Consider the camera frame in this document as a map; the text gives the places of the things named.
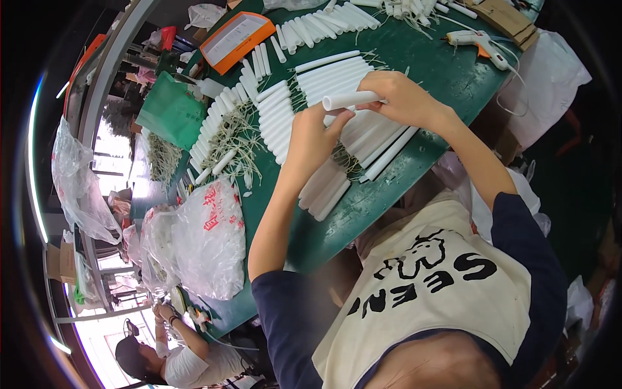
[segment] black cap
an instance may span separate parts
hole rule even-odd
[[[145,357],[139,351],[139,346],[136,337],[130,335],[117,343],[114,357],[124,372],[137,380],[144,381],[149,372],[147,371]]]

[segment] green workbench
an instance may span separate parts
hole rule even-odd
[[[240,11],[261,13],[262,2],[242,1],[211,31],[216,31],[233,14]],[[275,24],[280,24],[310,11],[289,12],[285,9],[277,9],[268,12],[265,16]],[[455,11],[452,11],[449,16],[475,29],[483,29],[490,35],[501,36],[501,33],[482,20],[473,20]],[[379,16],[381,22],[385,18],[386,16]],[[279,63],[272,45],[268,43],[272,76],[266,87],[280,80],[289,79],[292,73],[287,72],[288,68],[310,60],[349,50],[358,49],[368,52],[376,49],[379,59],[385,61],[391,68],[404,72],[410,66],[410,79],[422,82],[421,86],[432,96],[452,106],[465,123],[471,123],[498,90],[509,72],[500,72],[489,60],[478,59],[475,46],[459,47],[454,52],[451,45],[439,40],[450,31],[463,29],[460,26],[441,20],[438,26],[433,23],[433,28],[435,30],[426,29],[433,38],[429,40],[408,27],[404,21],[390,18],[376,30],[366,29],[360,32],[358,45],[355,45],[356,33],[344,33],[336,40],[322,40],[315,44],[313,49],[306,46],[299,47],[293,56],[286,52],[287,62],[283,64]],[[517,55],[520,55],[514,45],[509,46]],[[197,51],[189,61],[187,69],[190,69],[200,58],[201,54]],[[513,58],[508,58],[508,61],[514,64]],[[209,77],[232,87],[238,82],[240,68],[241,64],[236,65],[224,76],[211,70]],[[354,182],[323,222],[316,222],[306,211],[297,207],[289,236],[286,269],[308,273],[326,263],[378,219],[385,210],[395,204],[406,190],[430,169],[447,148],[448,145],[442,138],[421,130],[375,181],[367,181],[364,184]],[[269,152],[259,151],[256,164],[263,175],[261,186],[259,179],[255,177],[251,189],[253,194],[242,199],[247,253],[272,195],[280,169],[274,161],[274,156]],[[238,184],[241,188],[244,187],[243,180],[240,180]],[[187,295],[185,298],[187,303],[190,303]],[[228,333],[257,314],[248,277],[244,289],[232,300],[204,300],[209,305],[214,318],[210,333],[215,337]]]

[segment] green non-woven bag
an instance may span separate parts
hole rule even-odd
[[[175,82],[162,72],[147,95],[136,124],[143,126],[165,141],[190,151],[197,142],[205,105],[188,95],[185,83]]]

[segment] human hand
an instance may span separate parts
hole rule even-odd
[[[369,72],[357,90],[371,90],[387,101],[360,104],[357,110],[378,112],[400,124],[425,128],[441,136],[445,119],[457,117],[451,107],[430,96],[401,72]]]
[[[343,127],[355,115],[344,110],[325,129],[323,121],[326,114],[322,103],[318,103],[294,116],[287,159],[281,174],[288,181],[298,184],[300,189],[330,157]]]

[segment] worker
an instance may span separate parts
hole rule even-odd
[[[155,349],[130,335],[117,343],[114,351],[119,366],[129,376],[153,385],[192,389],[220,383],[245,371],[235,349],[216,343],[208,345],[170,306],[157,304],[153,311]],[[177,331],[187,347],[169,350],[164,321]]]
[[[336,312],[312,279],[283,266],[298,194],[354,113],[339,113],[328,129],[321,105],[297,113],[248,257],[281,388],[524,387],[564,327],[566,280],[555,254],[506,168],[451,107],[399,72],[370,72],[359,90],[386,102],[357,110],[449,143],[492,211],[493,245],[473,233],[467,210],[444,190],[375,239]]]

